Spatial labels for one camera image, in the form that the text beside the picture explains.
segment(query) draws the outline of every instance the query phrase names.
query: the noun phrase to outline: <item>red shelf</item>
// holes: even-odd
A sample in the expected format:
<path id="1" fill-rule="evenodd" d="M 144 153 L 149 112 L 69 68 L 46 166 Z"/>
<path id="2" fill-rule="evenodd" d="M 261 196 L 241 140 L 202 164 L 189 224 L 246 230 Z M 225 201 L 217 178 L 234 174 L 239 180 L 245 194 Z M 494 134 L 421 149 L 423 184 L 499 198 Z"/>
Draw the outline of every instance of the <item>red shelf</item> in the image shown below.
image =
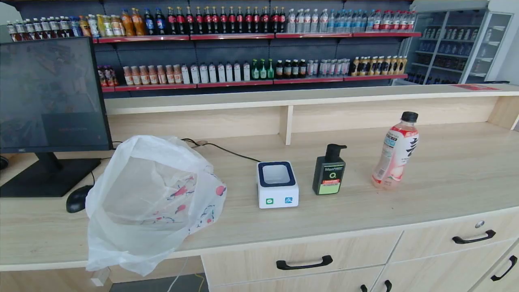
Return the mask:
<path id="1" fill-rule="evenodd" d="M 191 35 L 194 41 L 200 39 L 254 39 L 254 38 L 274 38 L 273 33 L 229 33 L 229 34 L 195 34 Z"/>
<path id="2" fill-rule="evenodd" d="M 129 85 L 129 86 L 114 87 L 115 91 L 185 89 L 185 88 L 196 88 L 196 84 Z"/>
<path id="3" fill-rule="evenodd" d="M 114 92 L 115 87 L 101 87 L 102 92 Z"/>
<path id="4" fill-rule="evenodd" d="M 276 38 L 352 37 L 352 33 L 277 33 Z"/>
<path id="5" fill-rule="evenodd" d="M 339 81 L 344 81 L 344 79 L 342 77 L 278 79 L 278 80 L 274 80 L 274 84 L 319 83 L 319 82 L 339 82 Z"/>
<path id="6" fill-rule="evenodd" d="M 139 35 L 98 38 L 95 43 L 129 43 L 129 42 L 155 42 L 155 41 L 188 41 L 189 35 Z"/>
<path id="7" fill-rule="evenodd" d="M 400 37 L 412 37 L 421 36 L 420 32 L 357 32 L 353 34 L 353 37 L 384 37 L 384 36 L 400 36 Z"/>
<path id="8" fill-rule="evenodd" d="M 248 85 L 272 85 L 272 80 L 199 83 L 199 84 L 197 84 L 197 87 L 198 88 L 208 88 L 208 87 L 228 87 L 228 86 L 248 86 Z"/>
<path id="9" fill-rule="evenodd" d="M 382 80 L 382 79 L 400 79 L 400 78 L 407 78 L 407 74 L 348 76 L 348 77 L 344 77 L 344 81 Z"/>

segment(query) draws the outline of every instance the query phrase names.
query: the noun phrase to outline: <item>black bottle cap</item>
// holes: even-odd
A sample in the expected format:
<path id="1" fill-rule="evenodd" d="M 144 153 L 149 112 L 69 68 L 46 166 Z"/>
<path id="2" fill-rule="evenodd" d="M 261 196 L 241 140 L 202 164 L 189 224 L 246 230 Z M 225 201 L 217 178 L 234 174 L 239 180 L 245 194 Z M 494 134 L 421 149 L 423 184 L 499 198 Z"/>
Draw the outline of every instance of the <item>black bottle cap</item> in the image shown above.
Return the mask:
<path id="1" fill-rule="evenodd" d="M 404 122 L 416 123 L 418 120 L 418 114 L 415 112 L 403 112 L 401 120 Z"/>
<path id="2" fill-rule="evenodd" d="M 345 149 L 346 145 L 328 144 L 326 147 L 326 155 L 324 161 L 326 162 L 337 162 L 340 157 L 340 150 Z"/>

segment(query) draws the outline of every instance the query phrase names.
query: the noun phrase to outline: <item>monitor screen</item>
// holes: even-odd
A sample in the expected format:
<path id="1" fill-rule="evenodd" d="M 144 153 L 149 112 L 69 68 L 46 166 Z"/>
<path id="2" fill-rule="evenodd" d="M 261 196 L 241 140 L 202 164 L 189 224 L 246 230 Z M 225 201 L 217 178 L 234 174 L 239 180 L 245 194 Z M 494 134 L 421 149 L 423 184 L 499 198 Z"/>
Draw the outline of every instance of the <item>monitor screen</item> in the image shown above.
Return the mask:
<path id="1" fill-rule="evenodd" d="M 109 150 L 88 37 L 0 45 L 0 152 Z"/>

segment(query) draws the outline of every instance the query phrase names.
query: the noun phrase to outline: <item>white cable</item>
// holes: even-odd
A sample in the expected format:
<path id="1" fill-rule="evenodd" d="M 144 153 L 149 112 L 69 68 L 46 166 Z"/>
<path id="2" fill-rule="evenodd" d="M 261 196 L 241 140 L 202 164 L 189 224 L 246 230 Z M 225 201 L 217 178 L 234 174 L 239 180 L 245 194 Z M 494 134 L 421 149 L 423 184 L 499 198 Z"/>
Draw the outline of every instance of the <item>white cable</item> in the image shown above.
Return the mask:
<path id="1" fill-rule="evenodd" d="M 186 267 L 186 264 L 187 264 L 187 257 L 186 257 L 186 261 L 184 262 L 184 265 L 182 266 L 182 268 L 180 269 L 180 272 L 179 274 L 176 276 L 176 278 L 173 280 L 173 282 L 171 283 L 171 285 L 169 286 L 169 289 L 168 291 L 166 292 L 170 292 L 171 291 L 171 288 L 173 287 L 173 284 L 175 284 L 176 280 L 179 279 L 180 275 L 182 274 L 182 272 L 184 272 L 184 268 Z"/>

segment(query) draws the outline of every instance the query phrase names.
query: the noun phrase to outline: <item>computer monitor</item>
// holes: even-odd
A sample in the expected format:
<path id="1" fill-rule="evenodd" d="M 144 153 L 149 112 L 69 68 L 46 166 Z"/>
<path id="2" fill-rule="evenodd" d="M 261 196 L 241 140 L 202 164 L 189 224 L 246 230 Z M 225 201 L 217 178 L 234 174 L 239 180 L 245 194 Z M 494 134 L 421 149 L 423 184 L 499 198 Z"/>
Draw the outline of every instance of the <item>computer monitor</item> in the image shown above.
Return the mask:
<path id="1" fill-rule="evenodd" d="M 0 44 L 0 153 L 39 159 L 1 186 L 1 197 L 64 196 L 100 159 L 53 152 L 111 148 L 90 38 Z"/>

